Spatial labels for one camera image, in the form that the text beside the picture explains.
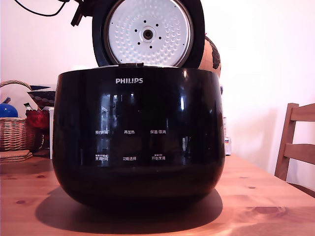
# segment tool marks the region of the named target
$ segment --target black rice cooker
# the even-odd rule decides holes
[[[57,179],[93,207],[189,206],[215,188],[225,157],[219,78],[197,69],[205,43],[201,3],[111,0],[93,7],[103,67],[59,76]]]

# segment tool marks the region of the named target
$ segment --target philips logo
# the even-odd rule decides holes
[[[117,84],[142,84],[143,78],[123,78],[116,79]]]

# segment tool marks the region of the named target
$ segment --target power cord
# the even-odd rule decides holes
[[[14,0],[17,4],[19,4],[22,8],[24,8],[26,11],[29,11],[35,15],[39,15],[39,16],[46,16],[46,17],[51,17],[51,16],[57,16],[59,14],[59,12],[63,9],[64,5],[69,2],[70,0],[59,0],[59,1],[62,1],[63,4],[61,5],[61,7],[59,8],[59,10],[54,13],[54,14],[51,14],[51,15],[46,15],[46,14],[41,14],[41,13],[38,13],[38,12],[35,12],[35,11],[32,11],[28,8],[26,8],[25,6],[23,6],[21,3],[19,3],[17,0]]]

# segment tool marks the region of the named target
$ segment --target button label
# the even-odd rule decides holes
[[[136,161],[137,157],[136,156],[132,156],[132,157],[123,157],[124,161]]]
[[[165,156],[163,154],[154,154],[152,157],[153,161],[165,161]]]
[[[97,130],[95,131],[95,134],[102,135],[102,134],[109,134],[109,130]]]
[[[135,134],[134,130],[125,130],[124,134]]]
[[[96,154],[95,161],[108,161],[108,155]]]
[[[166,134],[166,130],[151,130],[150,134]]]

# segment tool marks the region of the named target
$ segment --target blue object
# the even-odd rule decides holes
[[[0,118],[2,117],[18,117],[18,111],[10,104],[0,104]]]

